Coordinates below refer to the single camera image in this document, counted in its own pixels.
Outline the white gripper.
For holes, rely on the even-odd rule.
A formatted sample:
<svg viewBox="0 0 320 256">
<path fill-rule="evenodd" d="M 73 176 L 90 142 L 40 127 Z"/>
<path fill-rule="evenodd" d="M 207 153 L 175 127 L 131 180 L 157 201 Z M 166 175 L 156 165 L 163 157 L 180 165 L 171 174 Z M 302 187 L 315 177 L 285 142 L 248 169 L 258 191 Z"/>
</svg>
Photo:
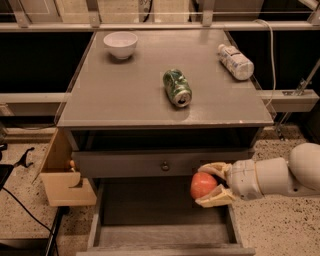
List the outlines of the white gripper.
<svg viewBox="0 0 320 256">
<path fill-rule="evenodd" d="M 213 162 L 202 165 L 199 172 L 216 175 L 226 180 L 230 189 L 218 185 L 207 195 L 200 197 L 195 202 L 203 208 L 211 208 L 231 204 L 236 194 L 242 200 L 255 200 L 261 198 L 261 190 L 258 185 L 255 162 L 239 160 L 233 165 L 225 162 Z"/>
</svg>

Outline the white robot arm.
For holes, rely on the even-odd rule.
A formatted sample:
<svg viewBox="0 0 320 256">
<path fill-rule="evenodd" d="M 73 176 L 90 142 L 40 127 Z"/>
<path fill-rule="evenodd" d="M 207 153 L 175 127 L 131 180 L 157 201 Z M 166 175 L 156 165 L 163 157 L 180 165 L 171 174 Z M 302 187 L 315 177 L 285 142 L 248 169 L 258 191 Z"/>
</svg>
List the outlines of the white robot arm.
<svg viewBox="0 0 320 256">
<path fill-rule="evenodd" d="M 288 160 L 282 157 L 254 161 L 238 160 L 233 164 L 213 162 L 198 169 L 222 178 L 218 185 L 195 202 L 204 207 L 231 204 L 237 197 L 255 200 L 265 195 L 318 197 L 320 195 L 320 145 L 303 143 L 292 149 Z"/>
</svg>

